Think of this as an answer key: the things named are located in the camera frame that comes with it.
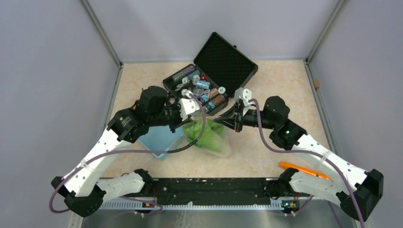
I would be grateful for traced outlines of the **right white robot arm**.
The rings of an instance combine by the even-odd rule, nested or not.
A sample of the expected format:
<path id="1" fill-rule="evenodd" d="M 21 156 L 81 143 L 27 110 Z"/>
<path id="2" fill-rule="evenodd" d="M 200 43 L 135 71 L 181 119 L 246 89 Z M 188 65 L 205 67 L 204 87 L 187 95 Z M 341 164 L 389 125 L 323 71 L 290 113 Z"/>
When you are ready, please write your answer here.
<path id="1" fill-rule="evenodd" d="M 317 196 L 338 205 L 362 225 L 383 196 L 384 175 L 367 171 L 345 161 L 321 145 L 307 131 L 289 119 L 290 108 L 279 96 L 266 99 L 260 109 L 256 99 L 238 99 L 234 106 L 215 119 L 236 132 L 244 126 L 258 127 L 264 145 L 276 153 L 293 153 L 328 176 L 327 179 L 303 174 L 296 169 L 281 175 L 279 191 Z"/>

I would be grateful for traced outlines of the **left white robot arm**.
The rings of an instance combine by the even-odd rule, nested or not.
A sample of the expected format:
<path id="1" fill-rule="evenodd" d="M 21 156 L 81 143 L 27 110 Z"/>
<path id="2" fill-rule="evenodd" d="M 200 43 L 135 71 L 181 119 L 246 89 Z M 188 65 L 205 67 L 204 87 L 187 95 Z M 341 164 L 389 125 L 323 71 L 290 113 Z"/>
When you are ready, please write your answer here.
<path id="1" fill-rule="evenodd" d="M 190 90 L 171 103 L 164 88 L 144 89 L 132 106 L 116 112 L 94 147 L 72 171 L 52 180 L 54 195 L 63 197 L 67 211 L 85 218 L 110 200 L 128 194 L 155 193 L 153 178 L 144 169 L 116 178 L 104 179 L 102 175 L 118 155 L 131 153 L 129 146 L 146 135 L 151 127 L 169 126 L 174 132 L 190 121 L 195 112 L 202 111 L 202 104 Z"/>

